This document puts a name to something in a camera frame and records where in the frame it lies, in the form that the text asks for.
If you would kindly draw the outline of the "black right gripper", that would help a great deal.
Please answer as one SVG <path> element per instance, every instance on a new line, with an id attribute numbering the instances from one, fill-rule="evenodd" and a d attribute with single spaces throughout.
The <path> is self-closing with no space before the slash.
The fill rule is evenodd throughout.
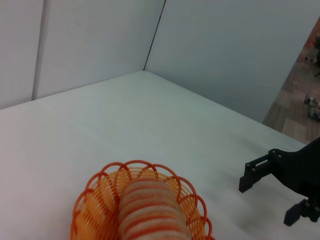
<path id="1" fill-rule="evenodd" d="M 274 175 L 285 187 L 306 197 L 286 211 L 283 223 L 290 227 L 300 217 L 316 222 L 320 218 L 320 139 L 298 151 L 271 149 L 268 154 L 247 162 L 238 190 L 246 192 L 267 175 Z"/>

